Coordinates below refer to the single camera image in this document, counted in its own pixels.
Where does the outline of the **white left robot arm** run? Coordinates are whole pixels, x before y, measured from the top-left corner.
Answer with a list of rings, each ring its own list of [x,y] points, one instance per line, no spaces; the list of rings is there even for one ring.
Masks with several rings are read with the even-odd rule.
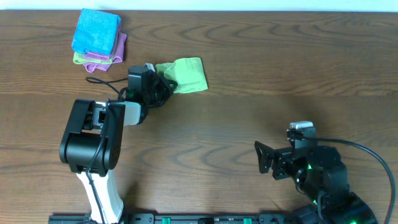
[[[123,130],[141,124],[150,109],[163,106],[178,87],[147,63],[128,69],[127,86],[115,100],[75,100],[60,143],[59,156],[82,182],[91,206],[88,215],[50,217],[51,223],[122,223],[124,203],[114,169]]]

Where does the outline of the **green microfiber cloth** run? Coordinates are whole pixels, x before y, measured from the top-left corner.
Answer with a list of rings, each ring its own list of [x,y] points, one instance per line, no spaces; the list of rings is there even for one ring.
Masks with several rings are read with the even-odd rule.
[[[158,63],[155,68],[159,75],[177,82],[178,86],[174,93],[194,93],[208,89],[202,60],[199,57],[180,58],[172,63]]]

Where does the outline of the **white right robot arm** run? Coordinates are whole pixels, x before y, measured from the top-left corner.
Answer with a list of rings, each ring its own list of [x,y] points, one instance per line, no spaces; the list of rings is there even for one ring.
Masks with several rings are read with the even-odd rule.
[[[348,171],[337,148],[320,145],[315,128],[288,129],[290,147],[273,149],[254,143],[259,172],[275,180],[291,178],[313,203],[318,223],[377,223],[369,206],[350,190]]]

